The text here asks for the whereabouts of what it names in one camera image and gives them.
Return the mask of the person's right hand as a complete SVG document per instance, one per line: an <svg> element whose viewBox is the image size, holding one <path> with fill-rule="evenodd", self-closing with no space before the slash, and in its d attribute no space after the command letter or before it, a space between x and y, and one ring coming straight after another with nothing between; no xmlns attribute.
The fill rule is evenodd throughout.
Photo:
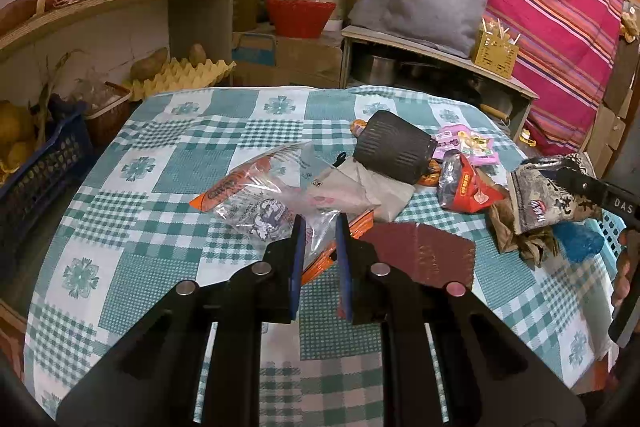
<svg viewBox="0 0 640 427"><path fill-rule="evenodd" d="M617 308L630 293L632 278L639 262L639 233L625 229L618 236L618 243L623 246L617 258L617 273L613 283L612 305Z"/></svg>

